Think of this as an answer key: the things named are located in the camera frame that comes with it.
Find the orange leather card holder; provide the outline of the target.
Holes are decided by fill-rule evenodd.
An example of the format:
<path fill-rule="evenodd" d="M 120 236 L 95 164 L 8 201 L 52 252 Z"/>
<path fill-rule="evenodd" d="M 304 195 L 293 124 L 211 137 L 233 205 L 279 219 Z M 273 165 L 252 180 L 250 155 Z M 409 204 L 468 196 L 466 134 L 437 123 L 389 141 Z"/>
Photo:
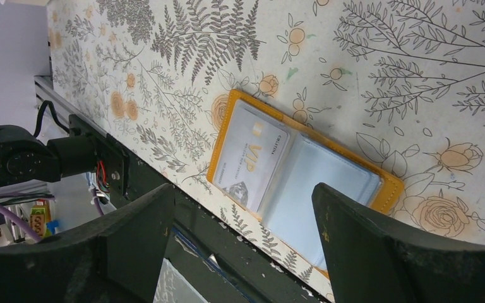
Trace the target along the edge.
<path fill-rule="evenodd" d="M 385 169 L 239 90 L 218 96 L 211 118 L 218 136 L 207 180 L 321 272 L 314 187 L 324 183 L 380 213 L 404 189 Z"/>

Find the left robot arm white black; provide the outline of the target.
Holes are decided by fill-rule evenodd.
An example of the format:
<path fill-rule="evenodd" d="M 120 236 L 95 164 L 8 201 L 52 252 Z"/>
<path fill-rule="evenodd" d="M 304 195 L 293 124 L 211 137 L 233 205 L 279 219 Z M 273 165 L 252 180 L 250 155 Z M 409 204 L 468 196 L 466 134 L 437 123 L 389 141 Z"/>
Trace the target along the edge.
<path fill-rule="evenodd" d="M 69 135 L 47 143 L 19 126 L 0 126 L 0 187 L 31 180 L 58 182 L 99 171 L 109 190 L 123 195 L 128 169 L 123 146 L 76 114 L 69 116 Z"/>

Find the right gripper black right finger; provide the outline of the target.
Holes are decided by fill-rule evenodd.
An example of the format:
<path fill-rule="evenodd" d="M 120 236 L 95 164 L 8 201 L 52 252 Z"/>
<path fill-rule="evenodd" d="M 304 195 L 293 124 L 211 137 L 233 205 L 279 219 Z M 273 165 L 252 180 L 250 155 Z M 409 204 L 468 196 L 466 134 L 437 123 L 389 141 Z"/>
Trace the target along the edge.
<path fill-rule="evenodd" d="M 324 186 L 316 205 L 336 302 L 485 302 L 485 245 L 414 228 Z"/>

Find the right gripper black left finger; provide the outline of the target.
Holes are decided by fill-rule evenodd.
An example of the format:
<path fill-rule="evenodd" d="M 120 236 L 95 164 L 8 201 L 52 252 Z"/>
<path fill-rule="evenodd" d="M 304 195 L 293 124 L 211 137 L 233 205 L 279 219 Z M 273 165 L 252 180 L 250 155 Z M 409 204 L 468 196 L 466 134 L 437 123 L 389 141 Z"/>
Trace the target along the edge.
<path fill-rule="evenodd" d="M 0 302 L 152 302 L 174 194 L 163 184 L 38 243 L 0 247 Z"/>

